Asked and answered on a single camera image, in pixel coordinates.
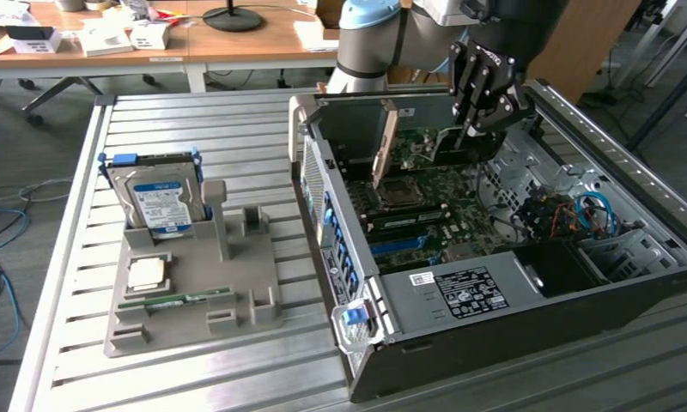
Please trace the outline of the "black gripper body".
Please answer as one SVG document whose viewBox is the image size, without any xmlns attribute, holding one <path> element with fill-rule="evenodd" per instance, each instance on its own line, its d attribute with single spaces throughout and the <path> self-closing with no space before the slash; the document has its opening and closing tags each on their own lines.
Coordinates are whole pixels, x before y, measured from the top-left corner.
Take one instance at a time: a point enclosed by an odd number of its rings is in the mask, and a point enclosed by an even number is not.
<svg viewBox="0 0 687 412">
<path fill-rule="evenodd" d="M 546 48 L 566 7 L 563 0 L 463 1 L 463 13 L 479 21 L 467 29 L 468 42 L 502 61 L 514 59 L 519 82 Z"/>
</svg>

